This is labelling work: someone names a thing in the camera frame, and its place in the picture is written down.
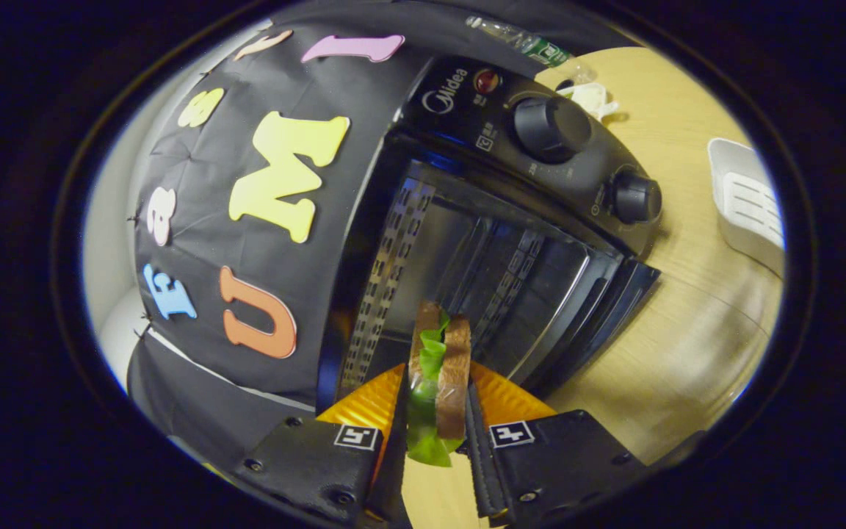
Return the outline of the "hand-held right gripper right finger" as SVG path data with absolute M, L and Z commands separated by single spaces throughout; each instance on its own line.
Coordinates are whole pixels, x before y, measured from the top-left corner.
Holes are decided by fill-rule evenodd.
M 630 489 L 647 466 L 590 412 L 558 412 L 473 364 L 467 453 L 474 499 L 493 527 L 540 527 Z

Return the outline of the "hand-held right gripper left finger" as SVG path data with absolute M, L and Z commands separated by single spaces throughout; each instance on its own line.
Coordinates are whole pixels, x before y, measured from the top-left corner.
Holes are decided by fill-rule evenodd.
M 408 367 L 377 375 L 317 417 L 289 416 L 236 463 L 239 482 L 306 520 L 405 527 Z

